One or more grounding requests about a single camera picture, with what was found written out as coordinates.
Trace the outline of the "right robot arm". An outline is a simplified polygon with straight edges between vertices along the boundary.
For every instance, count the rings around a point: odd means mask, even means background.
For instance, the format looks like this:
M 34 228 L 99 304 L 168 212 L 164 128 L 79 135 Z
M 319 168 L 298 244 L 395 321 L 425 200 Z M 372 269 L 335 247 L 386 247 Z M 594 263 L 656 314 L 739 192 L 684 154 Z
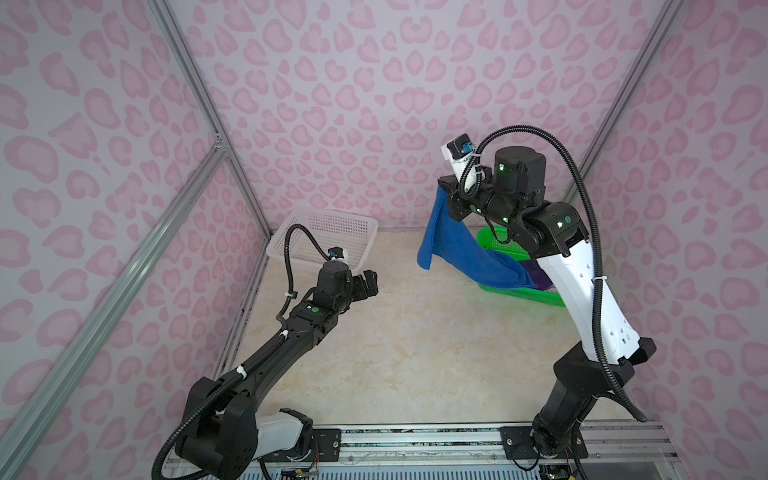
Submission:
M 519 245 L 552 281 L 580 335 L 554 365 L 555 384 L 534 417 L 525 449 L 555 458 L 574 446 L 579 425 L 599 398 L 646 421 L 624 387 L 656 345 L 629 324 L 607 286 L 597 234 L 574 207 L 546 200 L 545 156 L 526 146 L 503 147 L 486 167 L 465 135 L 441 152 L 453 170 L 438 181 L 451 223 L 475 213 L 491 229 L 503 228 L 504 242 Z

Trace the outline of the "blue towel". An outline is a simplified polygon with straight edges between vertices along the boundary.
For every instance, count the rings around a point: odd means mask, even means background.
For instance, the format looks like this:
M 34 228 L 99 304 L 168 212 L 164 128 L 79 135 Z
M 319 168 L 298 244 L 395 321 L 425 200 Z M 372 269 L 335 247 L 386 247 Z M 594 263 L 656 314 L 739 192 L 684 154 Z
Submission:
M 437 256 L 478 283 L 489 279 L 493 272 L 501 277 L 506 267 L 493 260 L 472 236 L 467 226 L 453 220 L 448 214 L 447 195 L 437 190 L 435 203 L 417 253 L 417 264 L 424 270 L 431 268 L 432 257 Z

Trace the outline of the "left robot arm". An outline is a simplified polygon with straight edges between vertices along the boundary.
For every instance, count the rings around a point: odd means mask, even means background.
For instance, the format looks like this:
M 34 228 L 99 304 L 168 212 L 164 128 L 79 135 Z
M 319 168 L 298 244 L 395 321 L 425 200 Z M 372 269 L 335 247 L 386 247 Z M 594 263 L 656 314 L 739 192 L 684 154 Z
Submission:
M 164 478 L 170 453 L 195 466 L 192 479 L 237 479 L 252 461 L 273 454 L 305 458 L 313 440 L 313 421 L 288 408 L 261 416 L 262 402 L 305 354 L 336 327 L 350 306 L 378 294 L 378 275 L 355 275 L 340 260 L 323 264 L 317 284 L 299 298 L 281 327 L 254 354 L 216 380 L 203 377 L 191 388 L 180 425 L 160 448 L 151 469 Z

